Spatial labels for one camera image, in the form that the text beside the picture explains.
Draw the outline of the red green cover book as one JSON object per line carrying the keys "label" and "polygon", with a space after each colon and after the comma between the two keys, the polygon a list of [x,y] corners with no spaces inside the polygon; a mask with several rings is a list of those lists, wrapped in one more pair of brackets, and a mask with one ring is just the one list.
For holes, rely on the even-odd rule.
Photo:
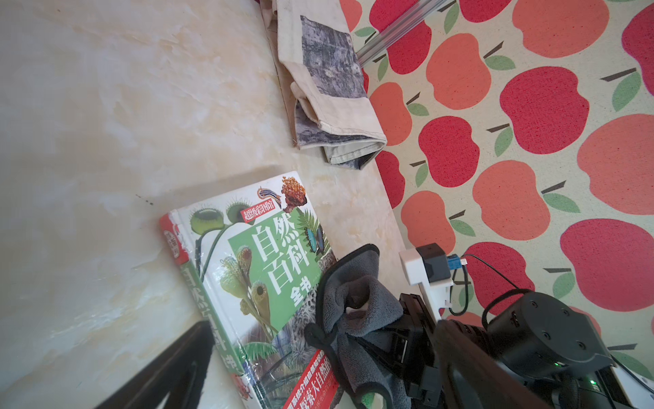
{"label": "red green cover book", "polygon": [[247,408],[334,408],[342,397],[304,331],[336,262],[292,171],[160,218],[175,262]]}

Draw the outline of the grey green microfibre cloth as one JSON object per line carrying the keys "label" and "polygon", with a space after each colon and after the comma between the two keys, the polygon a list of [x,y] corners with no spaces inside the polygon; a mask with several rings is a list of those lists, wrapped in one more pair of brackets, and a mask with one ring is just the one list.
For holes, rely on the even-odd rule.
{"label": "grey green microfibre cloth", "polygon": [[357,408],[369,394],[380,395],[388,408],[410,408],[402,380],[373,359],[360,340],[388,346],[390,337],[373,332],[399,320],[400,301],[379,281],[380,252],[363,245],[333,264],[316,292],[315,320],[304,328],[308,345],[321,350],[340,387]]}

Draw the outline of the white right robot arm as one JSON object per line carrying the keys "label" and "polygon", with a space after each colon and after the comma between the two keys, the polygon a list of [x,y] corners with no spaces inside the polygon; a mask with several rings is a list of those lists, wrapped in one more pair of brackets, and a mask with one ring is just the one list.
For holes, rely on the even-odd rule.
{"label": "white right robot arm", "polygon": [[592,320],[546,294],[507,293],[512,304],[481,325],[434,320],[417,295],[402,316],[360,340],[397,376],[415,408],[643,408],[653,388],[623,383],[623,365]]}

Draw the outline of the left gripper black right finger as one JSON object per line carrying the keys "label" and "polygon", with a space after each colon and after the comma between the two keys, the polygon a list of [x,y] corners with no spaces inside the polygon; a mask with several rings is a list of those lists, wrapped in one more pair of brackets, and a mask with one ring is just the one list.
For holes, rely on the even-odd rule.
{"label": "left gripper black right finger", "polygon": [[440,320],[432,346],[439,361],[442,388],[449,408],[464,408],[466,400],[456,384],[461,378],[483,408],[545,408],[536,395],[511,378],[481,348],[466,338],[456,322]]}

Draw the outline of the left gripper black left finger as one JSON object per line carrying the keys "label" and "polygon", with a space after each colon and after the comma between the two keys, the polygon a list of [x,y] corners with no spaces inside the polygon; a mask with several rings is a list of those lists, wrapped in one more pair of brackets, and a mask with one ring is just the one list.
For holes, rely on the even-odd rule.
{"label": "left gripper black left finger", "polygon": [[214,347],[211,324],[196,323],[98,407],[198,407]]}

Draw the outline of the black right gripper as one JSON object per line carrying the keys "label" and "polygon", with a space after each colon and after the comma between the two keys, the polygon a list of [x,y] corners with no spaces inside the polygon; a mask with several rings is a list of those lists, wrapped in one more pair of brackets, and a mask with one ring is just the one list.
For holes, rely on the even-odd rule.
{"label": "black right gripper", "polygon": [[371,358],[400,380],[413,404],[443,404],[439,358],[430,340],[435,321],[422,298],[400,295],[403,315],[395,322],[362,337],[358,343]]}

